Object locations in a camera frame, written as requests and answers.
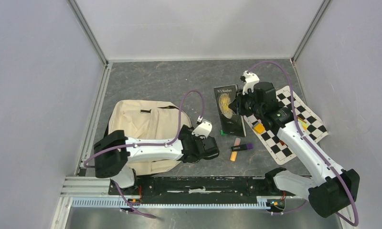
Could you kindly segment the black gold book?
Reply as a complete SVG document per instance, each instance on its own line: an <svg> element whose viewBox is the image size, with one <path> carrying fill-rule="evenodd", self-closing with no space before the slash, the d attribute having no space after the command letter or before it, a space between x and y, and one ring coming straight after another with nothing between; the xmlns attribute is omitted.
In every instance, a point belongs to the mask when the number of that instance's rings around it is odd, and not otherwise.
<svg viewBox="0 0 382 229"><path fill-rule="evenodd" d="M237 91L238 86L236 84L214 87L214 96L222 132L226 135L246 137L243 118L229 108L230 103L235 100Z"/></svg>

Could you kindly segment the beige canvas backpack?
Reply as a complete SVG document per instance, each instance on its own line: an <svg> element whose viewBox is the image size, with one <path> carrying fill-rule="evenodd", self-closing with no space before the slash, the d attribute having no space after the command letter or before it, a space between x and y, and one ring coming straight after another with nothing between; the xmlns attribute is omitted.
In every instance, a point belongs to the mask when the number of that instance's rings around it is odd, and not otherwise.
<svg viewBox="0 0 382 229"><path fill-rule="evenodd" d="M104 136L124 130L125 135L139 139L173 138L178 131L178 107L171 102L146 100L121 100L116 103L109 118ZM183 125L192 127L188 115L182 111L180 129ZM168 172L180 161L137 161L127 163L137 176Z"/></svg>

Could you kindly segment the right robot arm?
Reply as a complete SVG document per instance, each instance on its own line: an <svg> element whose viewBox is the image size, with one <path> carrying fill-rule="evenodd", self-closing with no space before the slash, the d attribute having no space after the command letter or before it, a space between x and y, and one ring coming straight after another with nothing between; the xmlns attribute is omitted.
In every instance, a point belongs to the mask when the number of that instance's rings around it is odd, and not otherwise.
<svg viewBox="0 0 382 229"><path fill-rule="evenodd" d="M337 214L355 204L360 184L356 170L346 170L331 159L298 121L291 106L281 105L270 82L256 83L253 88L239 89L229 104L235 113L253 116L263 130L272 131L309 171L311 178L291 173L285 168L266 173L264 187L271 195L281 190L304 198L323 218Z"/></svg>

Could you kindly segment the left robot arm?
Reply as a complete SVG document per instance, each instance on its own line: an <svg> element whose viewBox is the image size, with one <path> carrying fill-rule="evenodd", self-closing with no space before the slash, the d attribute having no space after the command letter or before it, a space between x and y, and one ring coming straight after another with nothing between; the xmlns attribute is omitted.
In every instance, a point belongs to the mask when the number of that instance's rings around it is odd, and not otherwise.
<svg viewBox="0 0 382 229"><path fill-rule="evenodd" d="M140 161L181 161L196 163L219 156L216 140L211 136L199 137L194 128L183 125L176 138L136 139L116 130L94 144L96 178L109 178L118 183L126 194L138 190L137 172L127 163Z"/></svg>

